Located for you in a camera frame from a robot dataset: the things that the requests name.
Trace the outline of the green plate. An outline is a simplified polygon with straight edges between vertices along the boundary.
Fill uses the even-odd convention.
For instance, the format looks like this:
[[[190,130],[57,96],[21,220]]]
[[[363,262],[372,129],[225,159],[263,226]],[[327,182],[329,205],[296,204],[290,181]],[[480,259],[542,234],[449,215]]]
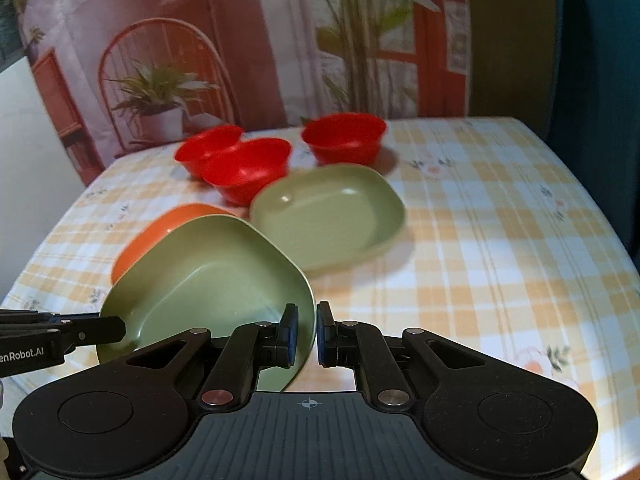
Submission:
[[[211,214],[179,226],[122,274],[101,313],[121,318],[126,335],[96,353],[105,363],[191,328],[228,336],[244,324],[278,322],[287,304],[298,307],[295,361],[261,372],[262,391],[284,390],[304,366],[314,346],[314,294],[299,267],[248,222]]]
[[[377,171],[338,164],[268,185],[248,216],[300,270],[318,275],[386,252],[404,230],[407,213]]]

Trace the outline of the white marble panel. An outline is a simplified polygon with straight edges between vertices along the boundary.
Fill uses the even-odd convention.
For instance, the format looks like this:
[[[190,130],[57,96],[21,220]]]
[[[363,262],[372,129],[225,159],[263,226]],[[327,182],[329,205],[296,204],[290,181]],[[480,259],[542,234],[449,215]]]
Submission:
[[[85,191],[26,58],[1,73],[1,295]]]

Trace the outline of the orange plate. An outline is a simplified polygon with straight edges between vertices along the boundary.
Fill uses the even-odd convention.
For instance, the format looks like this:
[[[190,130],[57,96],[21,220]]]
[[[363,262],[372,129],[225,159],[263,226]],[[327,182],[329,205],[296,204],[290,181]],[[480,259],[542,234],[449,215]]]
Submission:
[[[203,203],[184,204],[166,211],[149,223],[120,252],[112,266],[111,284],[117,281],[152,247],[179,226],[211,214],[232,214],[231,211]]]

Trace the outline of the red bowl middle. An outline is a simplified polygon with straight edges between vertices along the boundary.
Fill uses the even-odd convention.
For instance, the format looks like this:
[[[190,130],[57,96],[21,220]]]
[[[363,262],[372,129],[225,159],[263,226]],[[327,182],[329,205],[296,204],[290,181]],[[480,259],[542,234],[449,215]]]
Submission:
[[[241,142],[234,150],[213,155],[202,170],[203,180],[229,203],[250,206],[266,186],[288,175],[292,144],[279,138]]]

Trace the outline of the red bowl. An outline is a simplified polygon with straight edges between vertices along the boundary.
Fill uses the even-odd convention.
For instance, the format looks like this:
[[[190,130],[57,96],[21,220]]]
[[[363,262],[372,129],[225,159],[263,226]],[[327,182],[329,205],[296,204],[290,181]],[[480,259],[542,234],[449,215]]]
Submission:
[[[192,178],[201,179],[206,162],[214,155],[236,149],[244,130],[236,125],[221,125],[206,129],[185,140],[174,154]]]
[[[288,175],[292,144],[279,138],[241,142],[234,150],[213,155],[202,170],[203,180],[229,203],[250,206],[266,186]]]
[[[336,113],[308,122],[302,140],[320,166],[372,166],[382,148],[387,125],[367,113]]]

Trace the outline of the checkered tablecloth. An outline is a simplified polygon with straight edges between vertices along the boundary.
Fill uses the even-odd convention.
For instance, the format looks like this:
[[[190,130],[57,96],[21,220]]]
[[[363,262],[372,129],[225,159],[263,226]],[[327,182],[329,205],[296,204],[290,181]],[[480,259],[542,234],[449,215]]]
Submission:
[[[639,479],[639,274],[596,203],[512,118],[391,122],[386,178],[408,211],[392,250],[311,278],[336,318],[424,327],[577,388],[598,413],[588,479]],[[2,307],[95,311],[113,261],[188,203],[224,206],[152,148],[113,162],[38,247]]]

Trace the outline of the red bowl left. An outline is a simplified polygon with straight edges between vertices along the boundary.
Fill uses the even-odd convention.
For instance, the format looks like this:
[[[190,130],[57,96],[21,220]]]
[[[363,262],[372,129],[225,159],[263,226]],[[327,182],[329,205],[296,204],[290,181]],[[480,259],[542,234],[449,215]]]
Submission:
[[[201,179],[206,162],[214,155],[236,149],[244,130],[236,125],[221,125],[206,129],[185,140],[174,154],[192,178]]]

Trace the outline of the red bowl right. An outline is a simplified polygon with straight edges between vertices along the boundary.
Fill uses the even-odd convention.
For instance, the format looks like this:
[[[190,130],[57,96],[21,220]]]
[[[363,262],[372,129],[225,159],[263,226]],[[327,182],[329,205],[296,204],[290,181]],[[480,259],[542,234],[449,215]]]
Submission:
[[[320,166],[372,166],[382,148],[387,125],[367,113],[336,113],[308,122],[302,140]]]

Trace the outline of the printed room backdrop cloth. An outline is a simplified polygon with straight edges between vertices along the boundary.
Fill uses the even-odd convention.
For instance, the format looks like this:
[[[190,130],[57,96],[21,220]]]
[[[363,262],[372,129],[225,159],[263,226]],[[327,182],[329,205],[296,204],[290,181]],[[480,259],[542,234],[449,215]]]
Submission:
[[[221,124],[463,116],[470,41],[469,0],[1,0],[84,183]]]

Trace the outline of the teal curtain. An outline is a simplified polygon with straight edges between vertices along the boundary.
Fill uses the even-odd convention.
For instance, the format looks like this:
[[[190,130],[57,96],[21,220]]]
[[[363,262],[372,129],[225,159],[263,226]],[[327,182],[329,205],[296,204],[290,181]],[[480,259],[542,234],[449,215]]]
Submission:
[[[548,141],[628,252],[639,245],[639,0],[559,0]]]

